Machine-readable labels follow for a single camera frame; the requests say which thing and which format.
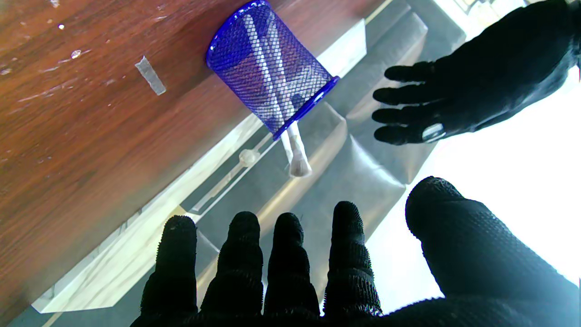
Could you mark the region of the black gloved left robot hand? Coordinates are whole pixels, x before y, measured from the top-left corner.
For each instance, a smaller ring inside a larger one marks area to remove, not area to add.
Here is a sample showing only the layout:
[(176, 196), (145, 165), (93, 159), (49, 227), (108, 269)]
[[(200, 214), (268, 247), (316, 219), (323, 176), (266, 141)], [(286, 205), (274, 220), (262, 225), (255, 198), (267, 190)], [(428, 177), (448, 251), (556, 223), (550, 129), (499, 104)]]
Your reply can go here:
[(452, 54), (384, 72), (398, 88), (376, 89), (375, 139), (431, 143), (499, 124), (558, 91), (580, 65), (580, 2), (520, 7)]

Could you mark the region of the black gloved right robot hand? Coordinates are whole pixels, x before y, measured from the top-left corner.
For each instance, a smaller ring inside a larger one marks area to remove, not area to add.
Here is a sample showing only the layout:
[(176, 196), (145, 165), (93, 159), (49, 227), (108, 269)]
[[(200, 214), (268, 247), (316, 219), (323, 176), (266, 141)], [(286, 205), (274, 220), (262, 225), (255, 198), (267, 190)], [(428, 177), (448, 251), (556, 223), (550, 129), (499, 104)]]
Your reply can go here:
[(164, 226), (156, 267), (133, 327), (578, 327), (580, 290), (482, 202), (429, 176), (405, 203), (409, 231), (443, 296), (384, 315), (363, 222), (354, 203), (334, 208), (324, 315), (310, 281), (299, 218), (274, 227), (267, 287), (255, 214), (233, 217), (202, 305), (197, 306), (197, 226), (175, 215)]

